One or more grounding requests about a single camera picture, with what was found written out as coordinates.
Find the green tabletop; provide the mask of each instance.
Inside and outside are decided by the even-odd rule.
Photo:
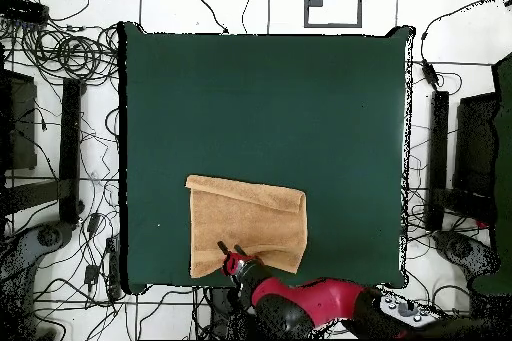
[[[127,277],[191,279],[189,174],[302,190],[317,277],[403,286],[401,173],[408,27],[388,37],[126,33]]]

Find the towel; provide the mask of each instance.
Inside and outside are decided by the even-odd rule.
[[[223,241],[283,271],[297,273],[307,243],[306,195],[290,188],[190,175],[190,276],[222,266]]]

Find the cloth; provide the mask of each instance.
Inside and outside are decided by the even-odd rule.
[[[238,244],[265,265],[297,273],[307,244],[306,195],[290,188],[190,175],[190,276],[222,266],[217,242]]]

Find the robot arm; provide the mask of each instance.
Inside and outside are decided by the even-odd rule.
[[[73,226],[50,222],[27,229],[2,246],[0,257],[0,324],[5,339],[36,338],[34,279],[44,256],[71,240]]]
[[[222,272],[239,289],[243,309],[254,308],[260,329],[269,339],[307,338],[311,330],[333,320],[358,338],[466,338],[471,335],[512,334],[510,321],[447,318],[419,309],[391,294],[353,282],[321,278],[299,287],[284,285],[255,256],[235,246],[226,255]]]

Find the black monitor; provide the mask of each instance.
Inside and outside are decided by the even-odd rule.
[[[492,197],[495,141],[492,122],[497,111],[495,93],[461,99],[457,109],[453,188]]]
[[[8,215],[52,201],[59,201],[62,222],[76,226],[79,220],[80,102],[86,88],[77,79],[63,80],[59,178],[12,188],[6,186],[5,174],[9,169],[33,168],[37,163],[33,149],[38,148],[33,139],[34,124],[21,123],[34,118],[34,112],[21,118],[26,112],[21,110],[23,106],[28,108],[35,104],[35,96],[28,100],[30,94],[36,92],[33,84],[33,78],[4,69],[4,48],[0,44],[0,240],[5,234]],[[20,98],[24,104],[13,105],[19,97],[27,100]]]

